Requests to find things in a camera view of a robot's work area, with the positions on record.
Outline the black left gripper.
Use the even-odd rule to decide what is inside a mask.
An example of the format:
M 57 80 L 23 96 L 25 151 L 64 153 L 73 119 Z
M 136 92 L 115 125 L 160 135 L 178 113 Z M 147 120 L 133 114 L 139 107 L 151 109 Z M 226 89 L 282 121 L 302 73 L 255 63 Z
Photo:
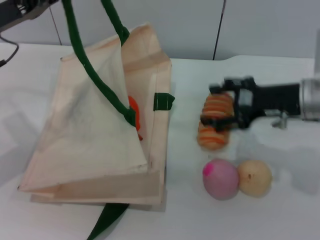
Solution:
M 39 17 L 59 0 L 3 0 L 0 3 L 0 31 L 6 31 L 28 18 Z

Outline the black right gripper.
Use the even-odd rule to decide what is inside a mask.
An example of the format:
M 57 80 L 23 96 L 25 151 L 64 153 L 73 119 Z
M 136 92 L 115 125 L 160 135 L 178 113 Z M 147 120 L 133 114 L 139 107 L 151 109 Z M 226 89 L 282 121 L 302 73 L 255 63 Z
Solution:
M 256 85 L 253 78 L 239 80 L 224 80 L 222 85 L 210 85 L 211 94 L 234 92 L 234 116 L 223 118 L 201 117 L 204 126 L 214 128 L 217 132 L 229 131 L 234 125 L 247 129 L 251 122 L 268 114 L 281 116 L 300 115 L 300 85 L 277 84 Z

